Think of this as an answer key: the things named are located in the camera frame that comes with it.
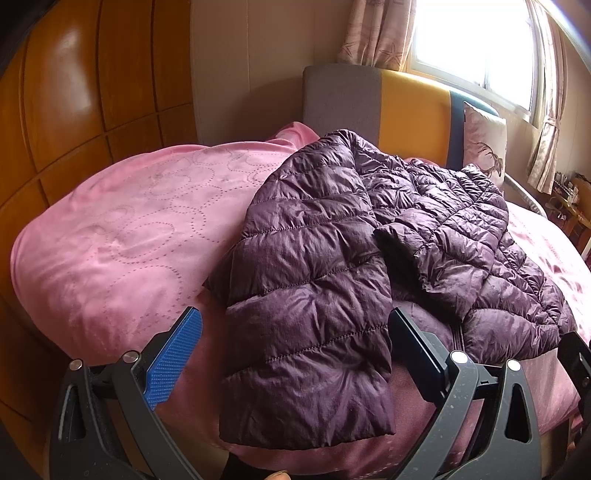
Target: yellow headboard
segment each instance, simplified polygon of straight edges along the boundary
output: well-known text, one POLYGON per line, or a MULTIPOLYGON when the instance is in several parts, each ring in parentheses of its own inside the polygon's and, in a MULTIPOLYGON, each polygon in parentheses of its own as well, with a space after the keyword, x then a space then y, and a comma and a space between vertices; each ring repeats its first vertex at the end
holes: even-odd
POLYGON ((304 123, 319 135, 348 128, 380 150, 459 170, 463 163, 464 101, 481 100, 408 73, 347 64, 304 71, 304 123))

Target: pillowcase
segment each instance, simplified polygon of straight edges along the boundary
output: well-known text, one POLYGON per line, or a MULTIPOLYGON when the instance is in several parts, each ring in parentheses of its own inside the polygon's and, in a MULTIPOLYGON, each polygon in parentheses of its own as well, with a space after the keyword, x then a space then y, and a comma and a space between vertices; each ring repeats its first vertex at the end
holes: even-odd
POLYGON ((502 190, 506 151, 506 120, 464 102, 464 166, 473 163, 502 190))

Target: pink bedsheet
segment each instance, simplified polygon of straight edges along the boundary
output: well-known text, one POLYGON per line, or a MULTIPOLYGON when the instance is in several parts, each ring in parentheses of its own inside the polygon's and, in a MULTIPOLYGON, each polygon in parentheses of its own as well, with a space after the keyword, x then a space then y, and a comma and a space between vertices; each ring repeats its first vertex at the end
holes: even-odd
MULTIPOLYGON (((141 350, 186 305, 198 307, 203 336, 170 400, 158 407, 164 421, 255 466, 373 475, 404 457, 433 412, 399 365, 390 382, 394 436, 288 452, 226 445, 217 434, 225 323, 223 309, 202 284, 236 241, 260 184, 291 153, 318 138, 302 124, 277 137, 166 148, 98 173, 21 232, 12 251, 14 287, 37 327, 68 355, 91 364, 141 350)), ((591 273, 554 225, 518 206, 509 209, 515 240, 562 288, 579 332, 589 340, 585 308, 591 309, 591 299, 585 293, 591 292, 591 273)), ((578 397, 555 352, 523 364, 545 432, 575 411, 578 397)), ((478 408, 452 461, 467 443, 478 408)))

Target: jacket zipper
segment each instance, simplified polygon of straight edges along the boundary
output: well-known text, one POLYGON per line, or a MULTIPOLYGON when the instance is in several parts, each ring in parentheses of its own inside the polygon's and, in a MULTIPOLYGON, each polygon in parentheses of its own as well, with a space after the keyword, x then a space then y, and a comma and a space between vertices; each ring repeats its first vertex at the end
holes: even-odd
POLYGON ((453 348, 454 350, 464 351, 464 336, 462 334, 462 325, 460 323, 452 325, 453 348))

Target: curtain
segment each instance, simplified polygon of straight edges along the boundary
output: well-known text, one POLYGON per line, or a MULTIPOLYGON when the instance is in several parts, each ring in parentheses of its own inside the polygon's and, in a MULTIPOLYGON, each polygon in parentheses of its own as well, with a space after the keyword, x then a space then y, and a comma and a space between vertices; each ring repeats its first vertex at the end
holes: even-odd
POLYGON ((417 0, 355 0, 339 61, 403 70, 417 0))
POLYGON ((537 2, 534 8, 539 20, 544 56, 545 117, 528 183, 539 192, 552 193, 556 146, 566 95, 566 65, 558 27, 548 19, 545 10, 537 2))

